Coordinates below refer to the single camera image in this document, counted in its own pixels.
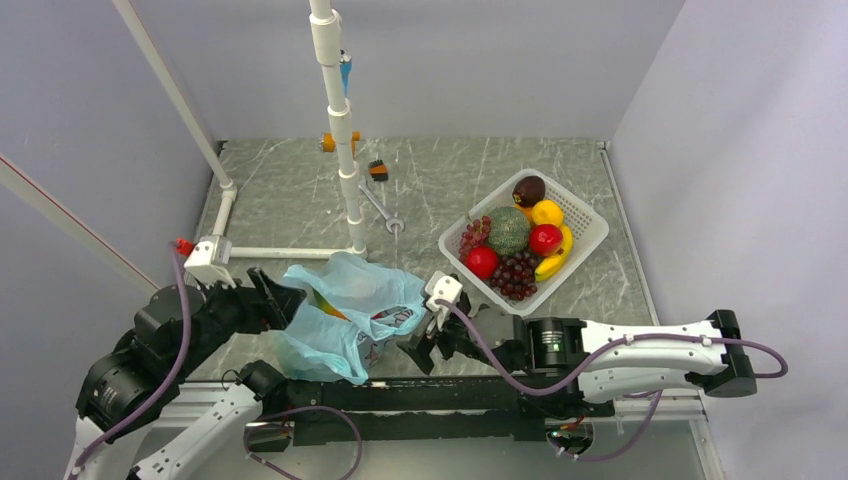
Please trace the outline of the light blue plastic bag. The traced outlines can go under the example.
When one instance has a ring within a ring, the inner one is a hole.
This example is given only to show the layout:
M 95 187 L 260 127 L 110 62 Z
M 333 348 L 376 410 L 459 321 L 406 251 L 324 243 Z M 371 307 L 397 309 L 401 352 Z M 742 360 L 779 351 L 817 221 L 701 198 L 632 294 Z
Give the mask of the light blue plastic bag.
M 273 335 L 283 373 L 296 380 L 363 384 L 386 344 L 412 332 L 427 313 L 424 280 L 346 252 L 320 270 L 293 265 L 281 284 L 307 293 L 294 321 Z M 348 321 L 318 309 L 314 290 Z

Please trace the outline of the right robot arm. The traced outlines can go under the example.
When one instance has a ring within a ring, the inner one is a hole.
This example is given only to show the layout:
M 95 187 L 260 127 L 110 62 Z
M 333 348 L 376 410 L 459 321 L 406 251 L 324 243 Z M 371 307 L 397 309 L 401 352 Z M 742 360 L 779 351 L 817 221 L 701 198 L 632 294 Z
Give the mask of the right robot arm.
M 439 349 L 494 368 L 526 397 L 549 397 L 557 411 L 574 415 L 587 404 L 619 396 L 672 389 L 701 390 L 709 397 L 739 398 L 757 391 L 757 375 L 745 352 L 736 314 L 716 310 L 683 325 L 622 326 L 576 318 L 506 317 L 512 337 L 488 340 L 455 306 L 448 318 L 426 318 L 401 337 L 399 348 L 424 373 Z

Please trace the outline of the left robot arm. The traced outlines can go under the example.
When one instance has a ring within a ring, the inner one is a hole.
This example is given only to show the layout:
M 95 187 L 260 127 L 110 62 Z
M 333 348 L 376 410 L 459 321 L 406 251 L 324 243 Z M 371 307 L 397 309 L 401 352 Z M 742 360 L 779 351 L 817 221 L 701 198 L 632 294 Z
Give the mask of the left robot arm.
M 228 438 L 258 419 L 279 417 L 287 406 L 287 379 L 262 360 L 236 375 L 236 383 L 176 439 L 147 459 L 134 460 L 163 408 L 191 373 L 235 334 L 283 330 L 305 301 L 302 289 L 248 271 L 250 285 L 176 283 L 153 294 L 113 351 L 97 360 L 82 383 L 70 479 L 178 479 L 199 467 Z

